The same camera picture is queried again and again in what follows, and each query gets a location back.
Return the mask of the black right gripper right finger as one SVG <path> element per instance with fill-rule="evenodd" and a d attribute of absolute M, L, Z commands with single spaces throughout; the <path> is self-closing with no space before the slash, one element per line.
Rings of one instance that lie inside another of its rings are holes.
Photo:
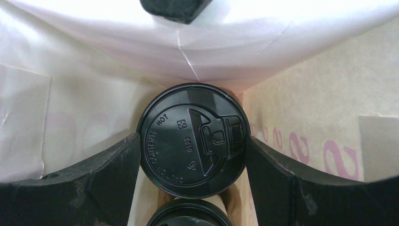
<path fill-rule="evenodd" d="M 246 140 L 246 167 L 261 226 L 396 226 L 399 178 L 370 183 L 334 176 Z"/>

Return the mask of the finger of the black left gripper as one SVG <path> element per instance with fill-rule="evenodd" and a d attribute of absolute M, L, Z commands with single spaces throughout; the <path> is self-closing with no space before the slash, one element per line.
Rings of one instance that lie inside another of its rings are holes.
<path fill-rule="evenodd" d="M 169 21 L 190 24 L 212 0 L 140 0 L 142 8 Z"/>

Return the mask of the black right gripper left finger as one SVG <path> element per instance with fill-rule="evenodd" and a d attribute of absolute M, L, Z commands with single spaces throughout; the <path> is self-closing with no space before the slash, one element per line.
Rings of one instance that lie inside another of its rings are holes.
<path fill-rule="evenodd" d="M 140 136 L 42 179 L 0 185 L 3 226 L 125 226 L 138 170 Z"/>

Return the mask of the black coffee cup lid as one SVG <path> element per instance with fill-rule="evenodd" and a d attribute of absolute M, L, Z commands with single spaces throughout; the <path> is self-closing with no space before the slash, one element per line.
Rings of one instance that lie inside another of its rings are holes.
<path fill-rule="evenodd" d="M 225 191 L 245 168 L 251 130 L 231 93 L 184 83 L 157 95 L 137 125 L 141 167 L 155 186 L 186 199 Z"/>

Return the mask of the paper gift bag pink handles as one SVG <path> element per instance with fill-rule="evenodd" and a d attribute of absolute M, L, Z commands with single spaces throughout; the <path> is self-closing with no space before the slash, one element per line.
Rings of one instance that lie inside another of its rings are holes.
<path fill-rule="evenodd" d="M 399 173 L 396 0 L 214 0 L 191 24 L 138 0 L 3 0 L 1 182 L 108 148 L 185 82 L 233 91 L 253 136 L 297 162 Z"/>

